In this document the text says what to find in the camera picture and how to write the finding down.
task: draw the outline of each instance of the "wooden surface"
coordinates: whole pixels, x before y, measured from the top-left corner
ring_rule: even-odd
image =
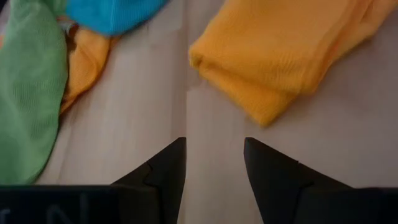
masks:
[[[186,136],[180,223],[261,223],[243,161],[253,136],[354,187],[398,186],[398,12],[262,129],[188,66],[188,45],[221,4],[173,0],[125,35],[63,118],[38,183],[109,184]]]

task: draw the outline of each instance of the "cloth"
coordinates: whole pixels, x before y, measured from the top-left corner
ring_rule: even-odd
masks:
[[[69,0],[67,15],[105,35],[118,35],[150,19],[167,0]]]
[[[67,80],[55,1],[12,0],[0,50],[0,184],[31,183],[51,153]]]
[[[371,37],[396,0],[227,0],[190,63],[259,124],[313,93],[328,67]]]
[[[68,53],[69,79],[63,95],[61,113],[99,79],[110,49],[119,39],[107,38],[81,27],[69,38],[73,47],[70,47]]]

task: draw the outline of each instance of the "black plastic part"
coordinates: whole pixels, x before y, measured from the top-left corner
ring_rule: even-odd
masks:
[[[398,223],[396,189],[353,189],[254,138],[244,159],[266,224]]]
[[[186,155],[178,138],[112,185],[2,186],[0,224],[176,224]]]
[[[161,202],[156,217],[159,216],[159,220],[164,224],[177,223],[187,166],[186,144],[185,138],[178,138],[113,185],[146,186],[147,189],[156,189],[156,196]]]

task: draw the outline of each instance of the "orange cloth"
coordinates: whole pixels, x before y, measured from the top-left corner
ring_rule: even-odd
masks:
[[[313,93],[329,66],[372,36],[397,0],[226,0],[190,63],[261,125]]]
[[[69,50],[69,79],[63,95],[61,114],[99,79],[109,51],[119,37],[107,38],[79,28],[73,40],[76,47]]]

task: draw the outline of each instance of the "folded yellow sock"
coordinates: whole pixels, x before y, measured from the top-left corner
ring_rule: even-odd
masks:
[[[372,36],[398,0],[226,0],[190,63],[261,125]]]

